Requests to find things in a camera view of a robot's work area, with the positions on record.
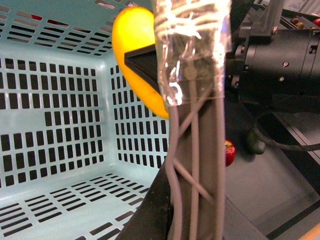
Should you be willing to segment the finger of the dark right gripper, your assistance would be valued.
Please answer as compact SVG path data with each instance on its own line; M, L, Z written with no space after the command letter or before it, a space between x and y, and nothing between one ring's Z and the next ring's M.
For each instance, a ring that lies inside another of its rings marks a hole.
M124 64L150 85L153 90L160 92L155 44L126 52Z

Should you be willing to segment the grey-brown left gripper finger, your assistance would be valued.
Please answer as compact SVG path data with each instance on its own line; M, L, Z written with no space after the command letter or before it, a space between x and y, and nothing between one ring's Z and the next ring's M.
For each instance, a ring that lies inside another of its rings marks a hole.
M229 0L155 0L157 80L169 113L170 240L220 240L225 214Z

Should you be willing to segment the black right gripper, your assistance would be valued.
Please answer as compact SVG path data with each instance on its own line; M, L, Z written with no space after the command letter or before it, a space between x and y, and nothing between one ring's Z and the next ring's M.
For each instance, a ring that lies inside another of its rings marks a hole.
M254 36L241 27L225 60L226 95L280 112L320 111L320 31Z

